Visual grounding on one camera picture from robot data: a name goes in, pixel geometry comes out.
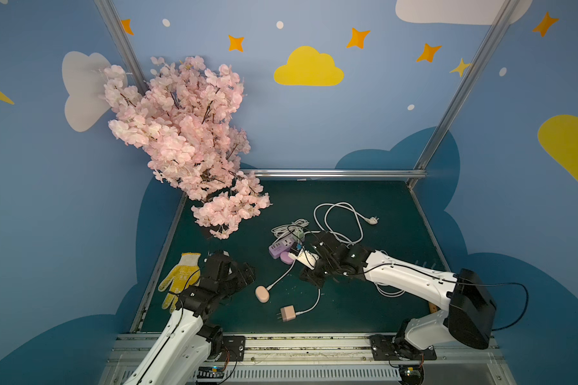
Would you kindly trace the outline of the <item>pink charger adapter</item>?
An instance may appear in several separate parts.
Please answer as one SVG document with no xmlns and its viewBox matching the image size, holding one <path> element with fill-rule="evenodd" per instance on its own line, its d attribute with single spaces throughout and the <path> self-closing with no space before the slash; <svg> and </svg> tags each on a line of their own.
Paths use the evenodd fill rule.
<svg viewBox="0 0 578 385">
<path fill-rule="evenodd" d="M 285 306 L 280 309 L 279 316 L 283 322 L 290 322 L 296 319 L 297 312 L 294 306 Z"/>
</svg>

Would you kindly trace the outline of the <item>green charger plug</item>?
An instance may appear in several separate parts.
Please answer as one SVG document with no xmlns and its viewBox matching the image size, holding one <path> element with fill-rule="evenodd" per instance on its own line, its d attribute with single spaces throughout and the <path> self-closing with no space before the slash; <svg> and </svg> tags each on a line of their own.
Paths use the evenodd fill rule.
<svg viewBox="0 0 578 385">
<path fill-rule="evenodd" d="M 301 242 L 305 239 L 305 233 L 303 232 L 302 229 L 295 229 L 293 231 L 293 234 L 296 236 L 297 239 L 299 239 Z"/>
</svg>

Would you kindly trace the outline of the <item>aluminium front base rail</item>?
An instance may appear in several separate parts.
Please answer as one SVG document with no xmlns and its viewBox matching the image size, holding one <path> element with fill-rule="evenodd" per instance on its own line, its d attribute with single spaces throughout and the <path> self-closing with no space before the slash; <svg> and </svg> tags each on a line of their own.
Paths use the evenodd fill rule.
<svg viewBox="0 0 578 385">
<path fill-rule="evenodd" d="M 416 360 L 396 358 L 388 335 L 374 333 L 231 334 L 217 355 L 192 335 L 120 335 L 102 384 L 513 384 L 496 341 L 473 350 L 430 347 Z"/>
</svg>

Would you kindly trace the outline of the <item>purple power strip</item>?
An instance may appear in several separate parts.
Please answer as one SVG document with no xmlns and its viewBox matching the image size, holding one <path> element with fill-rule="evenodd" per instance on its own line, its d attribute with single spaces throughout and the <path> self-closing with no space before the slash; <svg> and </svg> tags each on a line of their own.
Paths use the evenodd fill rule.
<svg viewBox="0 0 578 385">
<path fill-rule="evenodd" d="M 282 238 L 270 245 L 268 251 L 274 259 L 278 259 L 282 253 L 289 251 L 295 243 L 293 238 Z"/>
</svg>

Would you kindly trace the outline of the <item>aluminium frame post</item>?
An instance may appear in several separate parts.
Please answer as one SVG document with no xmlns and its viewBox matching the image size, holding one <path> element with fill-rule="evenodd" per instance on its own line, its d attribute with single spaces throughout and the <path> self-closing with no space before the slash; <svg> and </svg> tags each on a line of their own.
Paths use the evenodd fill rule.
<svg viewBox="0 0 578 385">
<path fill-rule="evenodd" d="M 138 91 L 145 94 L 149 89 L 145 75 L 141 69 L 141 64 L 136 57 L 135 51 L 133 51 L 132 45 L 128 40 L 128 34 L 125 32 L 113 1 L 95 0 L 94 3 L 96 4 L 96 7 L 101 14 L 101 18 L 104 20 L 104 24 L 112 36 L 112 40 L 114 41 L 120 56 L 122 57 L 126 67 L 128 67 Z"/>
<path fill-rule="evenodd" d="M 473 62 L 470 65 L 467 74 L 462 77 L 459 87 L 454 93 L 450 104 L 433 131 L 430 139 L 426 143 L 417 163 L 414 165 L 414 176 L 407 180 L 407 187 L 409 190 L 413 191 L 418 181 L 420 179 L 425 179 L 426 169 L 429 163 L 437 152 L 446 134 L 451 129 L 451 126 L 461 111 L 462 106 L 467 101 L 491 56 L 506 34 L 507 29 L 512 24 L 512 16 L 519 4 L 519 0 L 507 0 L 503 2 L 484 40 L 473 57 Z"/>
</svg>

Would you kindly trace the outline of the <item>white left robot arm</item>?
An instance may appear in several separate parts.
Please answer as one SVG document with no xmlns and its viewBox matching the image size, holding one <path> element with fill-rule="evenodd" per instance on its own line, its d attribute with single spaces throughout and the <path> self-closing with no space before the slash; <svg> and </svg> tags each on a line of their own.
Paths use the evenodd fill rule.
<svg viewBox="0 0 578 385">
<path fill-rule="evenodd" d="M 125 380 L 126 384 L 186 384 L 208 359 L 223 351 L 223 329 L 208 324 L 221 302 L 255 281 L 255 269 L 226 251 L 210 255 L 203 267 L 171 271 L 161 289 L 176 298 L 163 332 Z"/>
</svg>

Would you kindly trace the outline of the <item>pink artificial blossom tree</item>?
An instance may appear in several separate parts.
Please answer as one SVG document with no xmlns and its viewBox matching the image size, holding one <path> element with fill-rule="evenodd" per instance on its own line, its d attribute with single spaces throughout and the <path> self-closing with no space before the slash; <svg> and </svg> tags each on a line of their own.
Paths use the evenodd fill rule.
<svg viewBox="0 0 578 385">
<path fill-rule="evenodd" d="M 158 181 L 186 194 L 199 226 L 227 239 L 271 206 L 260 179 L 241 169 L 250 143 L 231 120 L 243 101 L 243 81 L 231 66 L 213 71 L 200 56 L 152 63 L 158 73 L 145 93 L 127 85 L 122 67 L 104 69 L 103 98 L 116 114 L 109 128 L 149 156 Z"/>
</svg>

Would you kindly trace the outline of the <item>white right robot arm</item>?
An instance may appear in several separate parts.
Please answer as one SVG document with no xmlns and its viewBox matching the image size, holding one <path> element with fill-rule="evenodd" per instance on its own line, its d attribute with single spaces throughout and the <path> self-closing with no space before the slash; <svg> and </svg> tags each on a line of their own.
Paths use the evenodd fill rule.
<svg viewBox="0 0 578 385">
<path fill-rule="evenodd" d="M 401 357 L 419 359 L 432 346 L 453 341 L 476 350 L 489 346 L 496 304 L 471 270 L 454 274 L 428 269 L 380 250 L 342 244 L 330 233 L 316 236 L 309 248 L 300 247 L 293 258 L 304 266 L 301 279 L 317 288 L 327 278 L 343 276 L 393 287 L 435 305 L 437 312 L 401 324 L 393 339 Z"/>
</svg>

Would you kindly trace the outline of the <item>left aluminium frame post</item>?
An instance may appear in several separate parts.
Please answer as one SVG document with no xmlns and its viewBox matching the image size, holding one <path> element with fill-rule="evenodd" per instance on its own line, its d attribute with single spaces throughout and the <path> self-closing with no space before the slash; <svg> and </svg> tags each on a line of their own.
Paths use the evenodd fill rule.
<svg viewBox="0 0 578 385">
<path fill-rule="evenodd" d="M 113 1 L 95 0 L 94 3 L 96 4 L 96 7 L 101 14 L 101 18 L 104 20 L 104 24 L 112 36 L 112 40 L 114 41 L 120 56 L 122 57 L 126 67 L 128 67 L 138 91 L 145 94 L 149 89 L 145 75 L 141 69 L 141 64 L 136 57 L 135 51 L 133 51 L 132 45 L 128 40 L 128 34 L 125 32 Z"/>
</svg>

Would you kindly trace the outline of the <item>aluminium back frame rail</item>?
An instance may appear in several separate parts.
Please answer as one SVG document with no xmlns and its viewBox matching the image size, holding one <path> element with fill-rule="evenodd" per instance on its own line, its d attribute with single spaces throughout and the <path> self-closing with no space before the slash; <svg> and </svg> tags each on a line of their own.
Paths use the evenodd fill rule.
<svg viewBox="0 0 578 385">
<path fill-rule="evenodd" d="M 244 173 L 254 173 L 259 178 L 289 178 L 289 179 L 424 179 L 424 170 L 363 170 L 363 169 L 244 169 Z"/>
</svg>

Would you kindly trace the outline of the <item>purple earbud case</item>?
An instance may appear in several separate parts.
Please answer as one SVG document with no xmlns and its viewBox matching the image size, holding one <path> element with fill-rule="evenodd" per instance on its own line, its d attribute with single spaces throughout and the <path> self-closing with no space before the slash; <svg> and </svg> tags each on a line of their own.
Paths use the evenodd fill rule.
<svg viewBox="0 0 578 385">
<path fill-rule="evenodd" d="M 287 265 L 292 265 L 295 262 L 295 258 L 292 257 L 292 254 L 289 251 L 282 252 L 279 255 L 279 259 Z"/>
</svg>

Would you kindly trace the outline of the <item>yellow work glove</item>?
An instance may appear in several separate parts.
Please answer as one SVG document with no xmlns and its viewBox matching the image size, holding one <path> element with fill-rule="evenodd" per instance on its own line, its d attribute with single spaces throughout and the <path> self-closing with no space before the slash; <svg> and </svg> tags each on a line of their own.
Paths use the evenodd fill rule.
<svg viewBox="0 0 578 385">
<path fill-rule="evenodd" d="M 197 285 L 201 275 L 198 265 L 200 256 L 200 253 L 183 253 L 180 261 L 161 280 L 157 289 L 165 293 L 162 310 L 175 311 L 178 295 L 184 289 Z"/>
</svg>

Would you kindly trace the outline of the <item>right aluminium frame post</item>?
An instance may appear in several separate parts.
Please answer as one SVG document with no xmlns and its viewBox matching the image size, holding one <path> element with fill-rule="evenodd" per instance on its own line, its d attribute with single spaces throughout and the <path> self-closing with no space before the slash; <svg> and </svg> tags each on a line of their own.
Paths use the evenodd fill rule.
<svg viewBox="0 0 578 385">
<path fill-rule="evenodd" d="M 484 40 L 473 57 L 473 62 L 470 65 L 467 74 L 462 77 L 459 87 L 454 93 L 450 104 L 433 131 L 430 139 L 426 143 L 417 163 L 414 165 L 414 176 L 407 180 L 407 187 L 409 190 L 413 191 L 418 181 L 420 179 L 425 179 L 426 169 L 429 163 L 437 152 L 446 134 L 451 129 L 451 126 L 461 111 L 462 106 L 467 101 L 491 56 L 506 34 L 507 29 L 512 24 L 512 16 L 519 4 L 519 0 L 507 0 L 503 2 Z"/>
</svg>

